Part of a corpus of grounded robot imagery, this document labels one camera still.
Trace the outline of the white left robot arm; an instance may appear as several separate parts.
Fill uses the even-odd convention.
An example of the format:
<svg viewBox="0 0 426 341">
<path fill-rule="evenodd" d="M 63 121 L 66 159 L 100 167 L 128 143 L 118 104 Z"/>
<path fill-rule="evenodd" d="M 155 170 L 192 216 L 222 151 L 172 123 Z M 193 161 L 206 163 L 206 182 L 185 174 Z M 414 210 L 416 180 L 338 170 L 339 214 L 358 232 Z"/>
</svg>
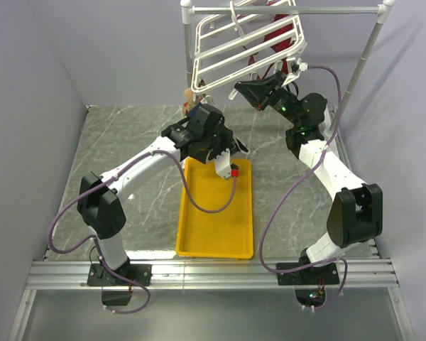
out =
<svg viewBox="0 0 426 341">
<path fill-rule="evenodd" d="M 167 126 L 147 148 L 101 175 L 88 173 L 81 180 L 77 210 L 94 232 L 104 278 L 114 286 L 133 283 L 136 275 L 124 250 L 121 231 L 126 223 L 123 203 L 144 183 L 186 158 L 213 163 L 225 180 L 238 175 L 231 162 L 236 139 L 225 117 L 210 104 L 198 104 L 185 118 Z"/>
</svg>

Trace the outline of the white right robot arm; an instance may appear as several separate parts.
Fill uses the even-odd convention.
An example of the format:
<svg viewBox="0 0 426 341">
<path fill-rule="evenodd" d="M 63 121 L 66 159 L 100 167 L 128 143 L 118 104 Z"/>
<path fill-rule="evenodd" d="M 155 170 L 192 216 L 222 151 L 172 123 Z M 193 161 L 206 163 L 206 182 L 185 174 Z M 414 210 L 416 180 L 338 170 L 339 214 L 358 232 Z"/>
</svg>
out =
<svg viewBox="0 0 426 341">
<path fill-rule="evenodd" d="M 296 263 L 279 263 L 266 270 L 280 282 L 315 285 L 327 281 L 333 265 L 344 262 L 345 251 L 367 242 L 383 230 L 383 191 L 368 184 L 340 160 L 320 131 L 325 119 L 327 100 L 312 92 L 298 98 L 285 85 L 285 74 L 262 80 L 240 81 L 234 86 L 256 110 L 270 107 L 293 126 L 285 132 L 289 151 L 315 175 L 332 199 L 327 231 L 313 245 L 303 250 Z"/>
</svg>

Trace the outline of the navy blue underwear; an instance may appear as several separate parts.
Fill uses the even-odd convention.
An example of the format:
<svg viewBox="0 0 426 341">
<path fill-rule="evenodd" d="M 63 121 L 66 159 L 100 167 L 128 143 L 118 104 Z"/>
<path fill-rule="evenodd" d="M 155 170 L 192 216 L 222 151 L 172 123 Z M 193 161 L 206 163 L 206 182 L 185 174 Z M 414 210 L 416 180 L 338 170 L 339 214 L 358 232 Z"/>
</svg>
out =
<svg viewBox="0 0 426 341">
<path fill-rule="evenodd" d="M 249 148 L 237 136 L 232 136 L 231 155 L 234 155 L 235 153 L 248 155 L 250 151 Z"/>
</svg>

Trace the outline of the white clip drying hanger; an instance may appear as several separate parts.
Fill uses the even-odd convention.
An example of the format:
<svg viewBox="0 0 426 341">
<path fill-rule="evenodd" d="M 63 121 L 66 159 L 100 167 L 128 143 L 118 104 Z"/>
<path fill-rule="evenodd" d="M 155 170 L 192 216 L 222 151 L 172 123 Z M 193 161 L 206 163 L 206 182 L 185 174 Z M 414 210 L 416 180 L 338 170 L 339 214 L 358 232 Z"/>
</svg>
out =
<svg viewBox="0 0 426 341">
<path fill-rule="evenodd" d="M 237 82 L 260 80 L 277 71 L 288 74 L 288 58 L 301 58 L 307 41 L 299 15 L 241 14 L 259 1 L 230 1 L 228 13 L 202 18 L 192 34 L 190 88 L 210 94 Z"/>
</svg>

